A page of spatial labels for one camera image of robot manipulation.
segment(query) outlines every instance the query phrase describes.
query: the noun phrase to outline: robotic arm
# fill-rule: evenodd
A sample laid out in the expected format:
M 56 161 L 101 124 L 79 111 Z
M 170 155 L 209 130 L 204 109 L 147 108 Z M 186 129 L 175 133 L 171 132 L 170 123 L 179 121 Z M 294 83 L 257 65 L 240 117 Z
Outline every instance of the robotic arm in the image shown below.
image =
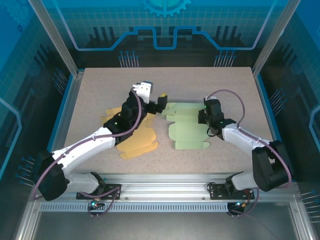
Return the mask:
M 122 104 L 121 112 L 105 122 L 103 127 L 71 146 L 53 152 L 42 151 L 38 154 L 31 177 L 35 184 L 40 180 L 38 189 L 45 200 L 54 200 L 66 192 L 85 192 L 94 195 L 104 193 L 105 183 L 97 173 L 78 174 L 71 171 L 95 154 L 131 137 L 147 113 L 161 113 L 166 108 L 168 97 L 165 94 L 158 98 L 157 104 L 150 101 L 152 89 L 151 82 L 145 81 L 133 85 L 129 97 Z
M 199 111 L 198 123 L 208 125 L 208 135 L 230 142 L 252 157 L 252 171 L 234 174 L 226 179 L 225 188 L 232 197 L 237 191 L 260 188 L 267 192 L 288 182 L 283 164 L 266 145 L 273 148 L 292 173 L 292 166 L 282 142 L 261 139 L 225 118 L 220 101 L 215 97 L 204 99 L 204 109 Z

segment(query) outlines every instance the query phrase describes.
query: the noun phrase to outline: enclosure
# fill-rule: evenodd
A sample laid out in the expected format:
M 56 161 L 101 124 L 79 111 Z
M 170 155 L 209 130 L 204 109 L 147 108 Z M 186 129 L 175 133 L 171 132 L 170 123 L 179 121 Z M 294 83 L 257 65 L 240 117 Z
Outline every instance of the enclosure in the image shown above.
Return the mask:
M 0 0 L 0 238 L 318 239 L 319 12 L 313 0 Z M 232 219 L 237 201 L 212 200 L 207 184 L 252 160 L 217 137 L 181 150 L 157 114 L 152 151 L 126 159 L 114 147 L 75 168 L 121 184 L 106 215 L 91 219 L 75 192 L 34 200 L 34 156 L 92 134 L 143 81 L 150 100 L 165 92 L 169 103 L 238 93 L 241 126 L 283 142 L 291 186 L 260 191 L 255 209 Z M 237 98 L 217 96 L 238 120 Z

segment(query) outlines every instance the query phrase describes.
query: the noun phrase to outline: gear logo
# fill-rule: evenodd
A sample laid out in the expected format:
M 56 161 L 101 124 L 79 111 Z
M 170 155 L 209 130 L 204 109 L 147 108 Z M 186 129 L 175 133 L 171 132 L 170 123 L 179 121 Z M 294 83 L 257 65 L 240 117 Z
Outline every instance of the gear logo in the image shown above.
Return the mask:
M 174 14 L 180 14 L 180 10 L 187 9 L 187 4 L 191 4 L 191 0 L 142 0 L 144 10 L 149 10 L 150 14 L 157 17 L 168 15 L 173 17 Z
M 29 16 L 29 8 L 27 0 L 0 0 L 0 7 L 5 6 L 11 17 L 21 24 L 26 21 Z

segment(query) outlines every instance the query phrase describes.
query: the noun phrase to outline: glass panel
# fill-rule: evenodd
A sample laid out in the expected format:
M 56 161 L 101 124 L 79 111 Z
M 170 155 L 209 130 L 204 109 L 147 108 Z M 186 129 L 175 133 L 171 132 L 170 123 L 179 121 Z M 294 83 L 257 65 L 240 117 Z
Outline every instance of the glass panel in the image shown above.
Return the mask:
M 319 1 L 300 2 L 260 73 L 302 193 L 320 191 L 319 9 Z M 318 221 L 319 207 L 310 210 Z
M 10 240 L 32 186 L 21 159 L 47 148 L 70 73 L 28 1 L 0 1 L 0 16 L 0 235 Z
M 79 68 L 252 67 L 287 0 L 43 3 Z

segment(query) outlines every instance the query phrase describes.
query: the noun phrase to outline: speckled tabletop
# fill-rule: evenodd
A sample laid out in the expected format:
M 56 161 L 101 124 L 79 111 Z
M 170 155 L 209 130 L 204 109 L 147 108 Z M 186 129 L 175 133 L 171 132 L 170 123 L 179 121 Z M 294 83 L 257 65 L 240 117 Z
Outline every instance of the speckled tabletop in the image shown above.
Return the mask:
M 159 67 L 159 68 L 86 68 L 72 114 L 65 146 L 95 132 L 106 109 L 119 107 L 133 84 L 153 82 L 151 100 L 165 92 L 169 102 L 201 103 L 219 89 L 237 92 L 244 101 L 246 115 L 242 127 L 261 138 L 271 133 L 249 67 Z M 239 100 L 230 93 L 216 95 L 226 118 L 238 121 L 242 115 Z M 79 165 L 74 172 L 88 173 L 231 173 L 250 169 L 251 158 L 231 143 L 218 137 L 208 139 L 202 150 L 175 150 L 166 121 L 159 114 L 155 129 L 156 150 L 130 160 L 120 158 L 116 147 L 104 150 Z

